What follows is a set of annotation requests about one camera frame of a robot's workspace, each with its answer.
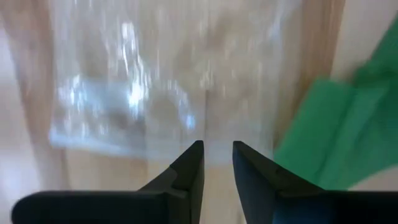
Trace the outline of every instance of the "plastic bag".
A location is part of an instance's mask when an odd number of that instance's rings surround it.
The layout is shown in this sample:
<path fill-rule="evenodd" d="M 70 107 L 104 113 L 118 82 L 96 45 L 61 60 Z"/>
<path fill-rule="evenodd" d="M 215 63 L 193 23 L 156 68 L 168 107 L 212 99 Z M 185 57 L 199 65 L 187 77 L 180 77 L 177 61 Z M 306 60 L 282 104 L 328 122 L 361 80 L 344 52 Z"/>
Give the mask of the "plastic bag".
<path fill-rule="evenodd" d="M 281 27 L 299 0 L 52 4 L 52 144 L 164 159 L 203 139 L 215 161 L 234 140 L 272 148 Z"/>

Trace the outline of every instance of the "wooden table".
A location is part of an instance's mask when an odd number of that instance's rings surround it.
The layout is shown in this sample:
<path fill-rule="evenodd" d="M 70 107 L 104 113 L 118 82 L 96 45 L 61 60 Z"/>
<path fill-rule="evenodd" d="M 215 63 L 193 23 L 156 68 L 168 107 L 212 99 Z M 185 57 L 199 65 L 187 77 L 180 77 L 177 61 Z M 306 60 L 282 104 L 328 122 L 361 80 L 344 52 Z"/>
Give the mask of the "wooden table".
<path fill-rule="evenodd" d="M 278 143 L 319 75 L 347 80 L 375 48 L 398 10 L 396 0 L 303 0 L 287 21 L 275 124 Z M 40 189 L 134 190 L 170 161 L 152 162 L 53 149 L 52 32 L 45 1 L 0 0 L 0 221 L 19 197 Z M 392 169 L 354 189 L 398 189 Z M 232 166 L 206 169 L 202 223 L 243 223 Z"/>

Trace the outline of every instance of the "green sheet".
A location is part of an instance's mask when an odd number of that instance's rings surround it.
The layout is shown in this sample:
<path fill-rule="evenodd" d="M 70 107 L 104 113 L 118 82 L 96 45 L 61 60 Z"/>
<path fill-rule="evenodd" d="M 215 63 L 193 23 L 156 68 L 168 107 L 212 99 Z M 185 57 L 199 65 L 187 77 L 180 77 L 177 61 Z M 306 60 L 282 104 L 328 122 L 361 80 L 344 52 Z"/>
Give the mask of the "green sheet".
<path fill-rule="evenodd" d="M 352 84 L 312 85 L 274 159 L 330 190 L 398 164 L 397 19 Z"/>

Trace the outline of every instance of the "clear plastic bag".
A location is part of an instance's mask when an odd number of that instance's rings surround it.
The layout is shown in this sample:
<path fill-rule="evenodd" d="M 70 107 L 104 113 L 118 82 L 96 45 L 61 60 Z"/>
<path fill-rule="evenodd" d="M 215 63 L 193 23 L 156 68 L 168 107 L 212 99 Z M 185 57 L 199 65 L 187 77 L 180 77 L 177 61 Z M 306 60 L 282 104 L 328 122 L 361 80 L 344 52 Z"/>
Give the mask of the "clear plastic bag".
<path fill-rule="evenodd" d="M 175 158 L 197 139 L 267 154 L 284 50 L 299 0 L 53 1 L 52 144 Z"/>

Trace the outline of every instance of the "black tool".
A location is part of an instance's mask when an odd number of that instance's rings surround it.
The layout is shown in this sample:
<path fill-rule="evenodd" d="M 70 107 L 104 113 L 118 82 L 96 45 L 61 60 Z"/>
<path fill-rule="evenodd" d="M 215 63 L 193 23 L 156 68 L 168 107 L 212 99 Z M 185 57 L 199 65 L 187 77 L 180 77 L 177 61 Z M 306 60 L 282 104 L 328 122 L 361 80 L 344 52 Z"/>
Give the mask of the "black tool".
<path fill-rule="evenodd" d="M 243 142 L 233 147 L 247 224 L 397 223 L 397 192 L 323 190 Z"/>
<path fill-rule="evenodd" d="M 203 141 L 136 192 L 39 192 L 16 203 L 13 224 L 194 223 L 203 195 Z"/>

